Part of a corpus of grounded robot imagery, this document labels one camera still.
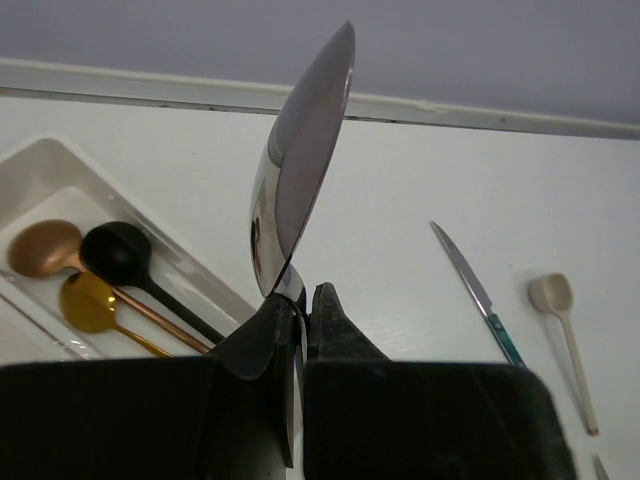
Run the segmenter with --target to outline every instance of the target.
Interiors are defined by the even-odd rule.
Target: black spoon
[[[80,259],[109,285],[144,290],[212,342],[224,340],[218,331],[153,281],[149,275],[151,242],[138,227],[116,221],[94,228],[82,240]]]

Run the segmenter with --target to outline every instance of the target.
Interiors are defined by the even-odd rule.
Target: spoon
[[[307,67],[278,114],[251,195],[251,260],[263,297],[278,294],[296,310],[300,385],[307,361],[306,290],[291,264],[324,180],[347,106],[355,32],[346,22]]]
[[[573,327],[571,326],[571,309],[573,308],[573,291],[569,279],[562,273],[550,273],[543,275],[529,283],[529,298],[531,303],[543,313],[555,315],[564,330],[567,340],[567,347],[573,363],[573,370],[576,374],[578,389],[582,397],[585,412],[587,431],[590,435],[598,435],[598,424],[596,414],[593,410],[591,395],[587,387],[587,379],[582,368],[582,360],[578,352]]]
[[[224,337],[153,281],[149,275],[151,242],[138,227],[108,222],[91,230],[80,245],[87,268],[109,285],[144,290],[213,343]]]
[[[87,269],[78,255],[81,242],[82,234],[73,223],[65,220],[45,220],[27,227],[11,241],[7,249],[7,262],[11,269],[25,277],[45,277],[56,274],[63,268],[86,272]],[[211,350],[207,345],[122,290],[114,289],[114,293],[120,300],[194,350],[200,353]]]
[[[140,335],[116,323],[116,298],[111,287],[92,273],[74,273],[60,289],[64,318],[85,333],[115,330],[158,357],[171,357]]]

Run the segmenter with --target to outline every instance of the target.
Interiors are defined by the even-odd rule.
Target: white table
[[[0,99],[0,151],[71,138],[254,305],[248,210],[274,117]],[[347,121],[295,255],[310,295],[336,285],[347,314],[394,359],[504,358],[428,221],[467,257],[527,365],[554,395],[584,479],[640,471],[640,143]],[[602,434],[588,437],[558,322],[525,284],[558,270]]]

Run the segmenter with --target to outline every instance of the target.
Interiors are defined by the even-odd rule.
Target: gold spoon
[[[116,322],[116,298],[113,290],[92,273],[74,273],[60,289],[60,309],[64,318],[85,333],[102,333],[113,329],[129,337],[158,357],[171,357],[140,335]]]
[[[81,242],[82,234],[73,223],[66,220],[44,220],[34,223],[16,235],[7,249],[7,261],[15,272],[25,277],[53,275],[65,267],[86,272],[87,269],[78,254]],[[114,288],[113,293],[194,350],[200,353],[211,350],[200,340],[122,290]]]

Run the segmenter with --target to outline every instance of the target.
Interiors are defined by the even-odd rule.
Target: gray wall
[[[2,0],[0,57],[292,84],[345,19],[355,91],[640,124],[640,0]]]

